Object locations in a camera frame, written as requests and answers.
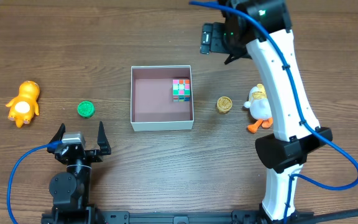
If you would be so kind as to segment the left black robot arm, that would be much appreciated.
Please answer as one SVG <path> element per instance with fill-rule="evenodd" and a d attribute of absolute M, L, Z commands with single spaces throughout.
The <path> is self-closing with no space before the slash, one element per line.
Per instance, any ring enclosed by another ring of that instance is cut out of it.
<path fill-rule="evenodd" d="M 47 152 L 66 165 L 65 172 L 52 177 L 49 191 L 53 197 L 50 214 L 43 214 L 42 224 L 105 224 L 106 218 L 90 203 L 92 163 L 102 162 L 111 154 L 103 123 L 99 123 L 97 149 L 86 149 L 81 132 L 68 133 L 62 124 L 50 141 Z"/>

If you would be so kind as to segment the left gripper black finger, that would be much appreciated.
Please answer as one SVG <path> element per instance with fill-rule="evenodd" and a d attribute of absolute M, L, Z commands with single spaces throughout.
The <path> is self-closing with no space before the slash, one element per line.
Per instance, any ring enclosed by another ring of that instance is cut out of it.
<path fill-rule="evenodd" d="M 111 147 L 106 137 L 103 122 L 99 122 L 97 144 L 102 156 L 111 155 Z"/>
<path fill-rule="evenodd" d="M 65 134 L 65 125 L 62 123 L 57 131 L 57 133 L 54 135 L 54 137 L 51 139 L 51 141 L 48 144 L 47 152 L 54 153 L 57 146 L 62 143 L 63 135 Z"/>

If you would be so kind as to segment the white box pink interior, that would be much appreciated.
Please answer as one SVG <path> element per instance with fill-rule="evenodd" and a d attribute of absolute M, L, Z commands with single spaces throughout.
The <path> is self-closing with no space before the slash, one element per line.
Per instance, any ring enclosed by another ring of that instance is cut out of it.
<path fill-rule="evenodd" d="M 194 123 L 193 95 L 174 102 L 173 79 L 189 79 L 189 65 L 131 67 L 131 125 L 134 131 L 191 130 Z"/>

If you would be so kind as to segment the multicoloured puzzle cube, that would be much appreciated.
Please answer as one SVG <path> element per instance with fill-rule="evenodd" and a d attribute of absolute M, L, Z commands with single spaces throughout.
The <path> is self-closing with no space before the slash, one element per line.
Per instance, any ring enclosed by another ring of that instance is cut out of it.
<path fill-rule="evenodd" d="M 173 79 L 172 95 L 174 102 L 189 101 L 191 97 L 191 86 L 189 79 Z"/>

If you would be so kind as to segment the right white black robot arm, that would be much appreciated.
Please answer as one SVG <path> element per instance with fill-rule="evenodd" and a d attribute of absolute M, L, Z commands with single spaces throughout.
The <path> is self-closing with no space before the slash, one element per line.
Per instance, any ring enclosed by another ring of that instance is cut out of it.
<path fill-rule="evenodd" d="M 253 87 L 246 107 L 255 123 L 272 126 L 255 148 L 266 167 L 265 196 L 258 223 L 286 223 L 303 219 L 293 204 L 296 182 L 308 154 L 332 141 L 313 113 L 295 57 L 294 35 L 285 1 L 217 1 L 209 7 L 225 19 L 214 37 L 227 61 L 251 58 L 262 84 Z"/>

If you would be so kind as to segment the white plush duck toy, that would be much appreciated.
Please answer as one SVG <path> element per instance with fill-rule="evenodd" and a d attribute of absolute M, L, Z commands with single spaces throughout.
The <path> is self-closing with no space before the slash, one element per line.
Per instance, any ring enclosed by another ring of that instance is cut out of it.
<path fill-rule="evenodd" d="M 260 126 L 268 129 L 273 125 L 272 111 L 263 84 L 259 83 L 250 90 L 244 108 L 248 109 L 250 115 L 256 120 L 254 124 L 247 127 L 251 133 L 256 133 Z"/>

